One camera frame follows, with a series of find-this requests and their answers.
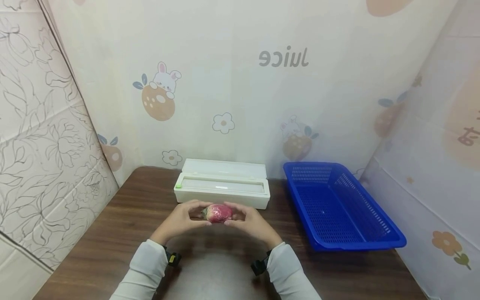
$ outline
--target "cartoon bunny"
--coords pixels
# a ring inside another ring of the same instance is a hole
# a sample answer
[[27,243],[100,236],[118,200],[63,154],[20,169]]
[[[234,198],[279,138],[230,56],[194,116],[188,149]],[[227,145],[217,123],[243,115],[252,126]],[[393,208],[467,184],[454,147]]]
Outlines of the cartoon bunny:
[[282,123],[280,126],[283,132],[283,142],[288,141],[288,138],[292,135],[301,137],[303,133],[300,130],[300,126],[297,124],[297,116],[291,116],[288,123]]
[[157,87],[163,88],[167,92],[167,97],[173,99],[175,95],[175,87],[177,79],[181,78],[181,74],[179,71],[172,71],[167,73],[167,66],[164,62],[158,63],[158,73],[155,74],[153,81],[150,83],[150,86],[153,89],[157,89]]

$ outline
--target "wrapped strawberry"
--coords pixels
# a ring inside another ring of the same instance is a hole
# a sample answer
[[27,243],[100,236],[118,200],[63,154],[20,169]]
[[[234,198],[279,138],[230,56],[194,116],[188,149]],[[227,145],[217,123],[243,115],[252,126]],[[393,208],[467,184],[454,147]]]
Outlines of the wrapped strawberry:
[[211,223],[223,223],[232,219],[232,209],[223,204],[212,204],[202,211],[202,215]]

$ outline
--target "white long sleeve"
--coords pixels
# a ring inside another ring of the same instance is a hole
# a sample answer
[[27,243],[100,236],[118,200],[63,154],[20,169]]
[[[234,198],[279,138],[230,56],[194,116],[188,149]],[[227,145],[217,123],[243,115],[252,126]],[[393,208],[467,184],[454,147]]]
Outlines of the white long sleeve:
[[[110,300],[151,300],[167,265],[167,255],[161,245],[152,240],[143,242]],[[321,300],[289,245],[281,243],[273,248],[267,271],[282,300]]]
[[283,242],[272,249],[267,271],[282,300],[322,300],[305,276],[290,245]]
[[167,265],[167,255],[161,245],[152,240],[143,242],[110,300],[151,300]]

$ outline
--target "wooden table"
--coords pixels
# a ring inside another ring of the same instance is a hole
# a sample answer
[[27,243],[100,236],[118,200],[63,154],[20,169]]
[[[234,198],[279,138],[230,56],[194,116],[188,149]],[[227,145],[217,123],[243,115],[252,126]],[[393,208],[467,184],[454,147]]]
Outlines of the wooden table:
[[[179,171],[135,170],[53,273],[35,300],[108,300],[142,241],[177,205]],[[315,253],[311,250],[284,181],[270,180],[263,217],[289,243],[323,300],[425,300],[395,251]],[[265,248],[234,228],[199,228],[168,243],[183,259],[167,274],[154,299],[279,299],[267,274],[250,264]]]

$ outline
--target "blue plastic basket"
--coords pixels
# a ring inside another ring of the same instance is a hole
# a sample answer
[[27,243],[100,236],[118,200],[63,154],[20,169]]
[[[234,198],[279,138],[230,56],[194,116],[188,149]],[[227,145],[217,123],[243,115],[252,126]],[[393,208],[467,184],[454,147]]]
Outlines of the blue plastic basket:
[[403,233],[341,164],[286,163],[293,202],[316,251],[401,248]]

